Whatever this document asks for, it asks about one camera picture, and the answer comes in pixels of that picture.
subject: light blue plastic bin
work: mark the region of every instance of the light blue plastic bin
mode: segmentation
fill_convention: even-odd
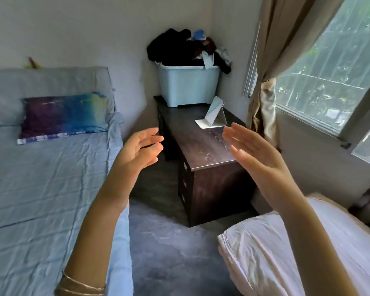
[[[220,69],[213,66],[165,66],[158,64],[163,98],[169,107],[211,104],[217,90]]]

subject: bracelet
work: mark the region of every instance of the bracelet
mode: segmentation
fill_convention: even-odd
[[[88,289],[94,289],[94,290],[98,290],[98,291],[103,291],[106,289],[106,285],[104,285],[104,288],[95,288],[95,287],[91,287],[91,286],[88,286],[87,284],[84,284],[84,283],[80,283],[79,281],[76,281],[75,279],[71,278],[70,276],[68,276],[65,272],[64,272],[64,269],[62,269],[62,274],[65,278],[71,280],[72,282],[74,283],[77,283],[77,284],[80,284],[81,286],[84,286],[85,288],[88,288]]]
[[[103,294],[80,293],[80,292],[74,292],[74,291],[71,291],[71,290],[68,290],[68,289],[65,289],[65,288],[62,288],[62,287],[57,287],[56,289],[65,291],[65,292],[70,293],[70,294],[82,295],[82,296],[104,296],[104,294],[105,294],[105,293],[103,293]]]

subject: gray carpet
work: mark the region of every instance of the gray carpet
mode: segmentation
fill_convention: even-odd
[[[177,182],[178,164],[160,155],[157,164],[142,171],[131,194],[134,295],[241,295],[218,253],[217,235],[255,213],[188,228]]]

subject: mattress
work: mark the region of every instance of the mattress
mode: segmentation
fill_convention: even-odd
[[[307,199],[359,295],[370,295],[370,229],[319,194]],[[243,295],[304,295],[284,224],[276,212],[242,221],[218,240],[230,277]]]
[[[0,296],[52,295],[89,205],[123,146],[108,132],[18,146],[0,127]],[[128,207],[115,229],[107,295],[132,295]]]

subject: pillow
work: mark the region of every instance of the pillow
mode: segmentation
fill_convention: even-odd
[[[25,120],[18,144],[83,133],[105,132],[107,98],[92,92],[66,97],[23,99]]]

